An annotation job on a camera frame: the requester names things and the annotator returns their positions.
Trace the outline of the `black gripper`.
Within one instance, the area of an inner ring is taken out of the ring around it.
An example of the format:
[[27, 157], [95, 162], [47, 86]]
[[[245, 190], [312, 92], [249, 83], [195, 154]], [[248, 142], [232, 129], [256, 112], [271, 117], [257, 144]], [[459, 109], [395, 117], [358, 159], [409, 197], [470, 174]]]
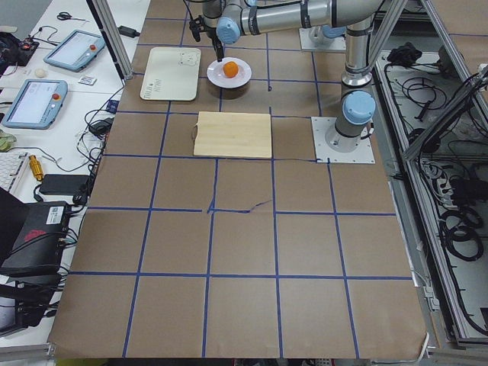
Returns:
[[223, 61], [225, 55], [223, 44], [217, 37], [217, 22], [218, 18], [198, 15], [196, 18], [190, 20], [190, 31], [196, 42], [201, 41], [201, 34], [206, 34], [212, 40], [217, 62], [220, 63]]

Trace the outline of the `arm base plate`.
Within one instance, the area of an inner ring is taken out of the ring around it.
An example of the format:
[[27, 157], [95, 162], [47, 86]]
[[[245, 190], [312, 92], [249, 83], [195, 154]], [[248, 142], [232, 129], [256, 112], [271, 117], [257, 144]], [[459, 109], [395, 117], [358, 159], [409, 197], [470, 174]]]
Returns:
[[327, 25], [299, 29], [301, 49], [309, 52], [344, 53], [346, 27]]
[[335, 117], [311, 118], [316, 161], [321, 163], [374, 164], [375, 158], [364, 128], [360, 136], [348, 138], [336, 131]]

